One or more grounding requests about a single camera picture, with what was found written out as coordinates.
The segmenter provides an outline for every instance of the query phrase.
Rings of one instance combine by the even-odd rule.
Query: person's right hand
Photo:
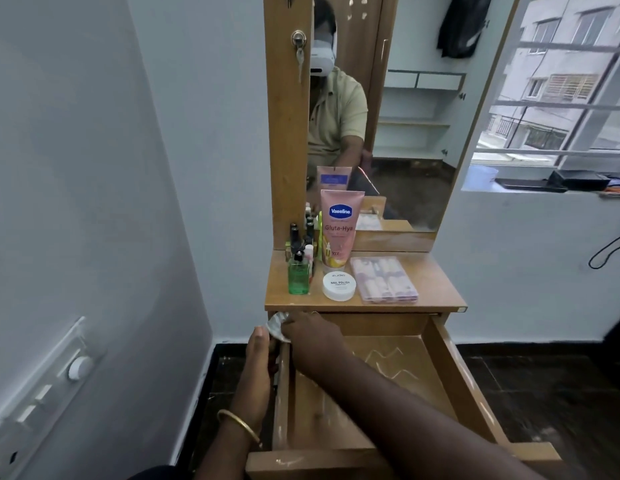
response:
[[[317,312],[291,312],[281,331],[292,342],[295,367],[314,381],[324,377],[336,360],[351,356],[338,325]]]

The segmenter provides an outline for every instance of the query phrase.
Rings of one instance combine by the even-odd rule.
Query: white vr headset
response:
[[[310,50],[310,75],[327,77],[337,59],[337,32],[334,37],[328,34],[313,34]]]

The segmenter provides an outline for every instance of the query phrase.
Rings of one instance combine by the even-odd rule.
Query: building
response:
[[[520,39],[617,47],[620,0],[530,0]],[[510,57],[498,100],[588,103],[615,54],[517,48]],[[562,149],[584,111],[493,105],[478,148]],[[620,150],[620,112],[610,114],[592,148]],[[483,154],[480,159],[540,165],[556,161],[554,156],[508,153]]]

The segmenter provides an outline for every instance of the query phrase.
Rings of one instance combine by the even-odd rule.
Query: bracelet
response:
[[[229,418],[234,419],[240,426],[248,432],[248,434],[252,437],[252,439],[259,445],[259,448],[263,449],[263,443],[261,443],[261,439],[257,436],[250,426],[241,418],[239,418],[232,411],[228,411],[227,409],[220,409],[217,413],[217,419],[221,421],[221,416],[227,416]]]

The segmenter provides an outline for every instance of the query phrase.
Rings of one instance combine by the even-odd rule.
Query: floor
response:
[[[459,347],[512,442],[549,441],[565,465],[553,478],[620,480],[620,391],[586,355],[479,355]],[[217,411],[232,400],[245,358],[218,358],[190,468],[217,430]],[[272,410],[264,438],[272,444]]]
[[[435,231],[443,219],[452,192],[454,169],[435,160],[377,159],[370,180],[386,196],[397,218],[418,231]]]

